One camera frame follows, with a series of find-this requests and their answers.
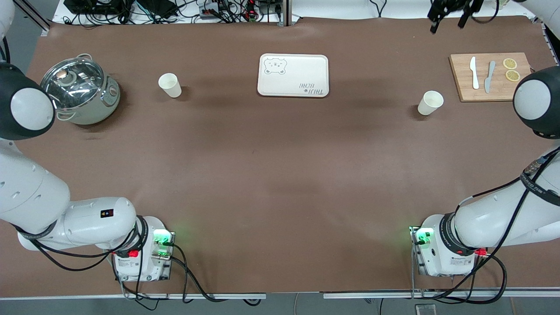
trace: black label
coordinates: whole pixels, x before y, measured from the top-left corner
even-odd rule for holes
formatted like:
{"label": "black label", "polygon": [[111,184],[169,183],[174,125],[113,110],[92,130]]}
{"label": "black label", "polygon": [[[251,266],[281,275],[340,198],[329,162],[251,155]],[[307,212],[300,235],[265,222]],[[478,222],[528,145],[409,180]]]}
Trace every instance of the black label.
{"label": "black label", "polygon": [[113,209],[101,210],[101,217],[113,216]]}

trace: knife blade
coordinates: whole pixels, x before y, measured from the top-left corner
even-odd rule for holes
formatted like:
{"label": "knife blade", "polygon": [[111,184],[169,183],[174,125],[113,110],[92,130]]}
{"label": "knife blade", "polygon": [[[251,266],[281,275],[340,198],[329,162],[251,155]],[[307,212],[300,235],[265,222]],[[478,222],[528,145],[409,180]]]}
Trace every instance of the knife blade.
{"label": "knife blade", "polygon": [[473,72],[473,89],[478,90],[477,58],[475,56],[470,59],[470,70]]}
{"label": "knife blade", "polygon": [[496,67],[496,62],[494,60],[490,61],[490,67],[488,68],[488,77],[484,79],[484,90],[486,93],[490,93],[490,82],[492,81],[492,74],[494,73],[494,68]]}

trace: floor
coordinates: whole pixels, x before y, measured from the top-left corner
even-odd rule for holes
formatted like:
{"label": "floor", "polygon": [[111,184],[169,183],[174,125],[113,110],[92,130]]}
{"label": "floor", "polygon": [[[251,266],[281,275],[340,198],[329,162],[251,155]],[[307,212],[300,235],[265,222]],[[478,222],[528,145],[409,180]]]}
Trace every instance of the floor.
{"label": "floor", "polygon": [[[51,17],[58,0],[28,0],[45,17]],[[12,63],[26,72],[33,58],[37,39],[41,30],[24,14],[16,10],[16,17],[8,32]],[[243,301],[233,300],[223,303],[210,303],[196,300],[188,305],[180,301],[163,301],[154,312],[143,309],[140,305],[124,299],[49,299],[49,300],[3,300],[0,301],[1,315],[97,315],[110,314],[118,310],[120,315],[127,314],[266,314],[266,315],[339,315],[339,314],[379,314],[380,299],[371,304],[363,299],[325,300],[319,293],[300,294],[297,309],[294,309],[295,294],[269,294],[257,307],[250,307]],[[416,304],[429,304],[424,301],[406,299],[385,299],[382,313],[384,315],[414,315]],[[540,315],[560,314],[560,298],[502,298],[491,305],[444,305],[436,302],[438,314],[456,315]]]}

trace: lemon slice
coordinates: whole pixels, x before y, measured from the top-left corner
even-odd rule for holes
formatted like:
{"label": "lemon slice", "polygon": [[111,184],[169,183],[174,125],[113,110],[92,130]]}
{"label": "lemon slice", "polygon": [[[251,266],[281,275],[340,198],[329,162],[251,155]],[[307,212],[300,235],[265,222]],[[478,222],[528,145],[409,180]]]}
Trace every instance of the lemon slice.
{"label": "lemon slice", "polygon": [[506,69],[513,70],[517,68],[517,62],[511,58],[506,58],[503,60],[503,66],[506,67]]}
{"label": "lemon slice", "polygon": [[519,79],[521,79],[521,76],[519,75],[519,72],[515,70],[508,70],[506,72],[506,78],[511,82],[517,82],[519,81]]}

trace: wooden cutting board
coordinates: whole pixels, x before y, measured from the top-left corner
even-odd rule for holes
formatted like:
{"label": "wooden cutting board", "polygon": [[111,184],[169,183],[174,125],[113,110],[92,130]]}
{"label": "wooden cutting board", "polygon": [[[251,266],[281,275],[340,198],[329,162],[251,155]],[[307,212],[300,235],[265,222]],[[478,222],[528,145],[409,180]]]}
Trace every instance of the wooden cutting board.
{"label": "wooden cutting board", "polygon": [[[473,89],[473,72],[470,70],[470,59],[476,57],[478,90]],[[449,57],[455,84],[459,90],[461,101],[511,101],[514,97],[518,82],[511,82],[506,78],[506,67],[503,60],[512,58],[517,62],[515,71],[519,72],[521,79],[531,73],[531,68],[525,53],[493,53],[493,54],[454,54]],[[490,61],[496,62],[490,93],[484,90],[484,79],[488,77]]]}

